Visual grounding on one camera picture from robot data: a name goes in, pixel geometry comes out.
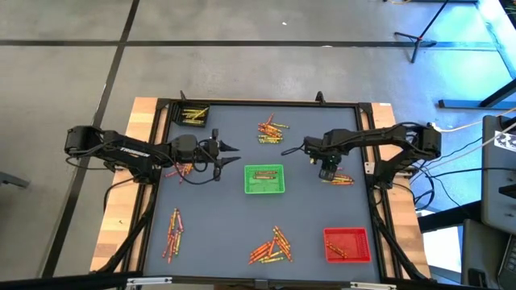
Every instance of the green basket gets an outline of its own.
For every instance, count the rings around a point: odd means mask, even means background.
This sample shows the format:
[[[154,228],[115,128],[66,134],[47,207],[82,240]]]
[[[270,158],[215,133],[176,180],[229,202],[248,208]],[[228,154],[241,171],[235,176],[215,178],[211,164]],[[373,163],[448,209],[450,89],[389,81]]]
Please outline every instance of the green basket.
[[[255,179],[255,173],[260,171],[275,171],[277,172],[276,174],[274,174],[276,179]],[[267,194],[285,192],[285,177],[283,176],[283,165],[246,165],[244,168],[244,175],[246,194]]]

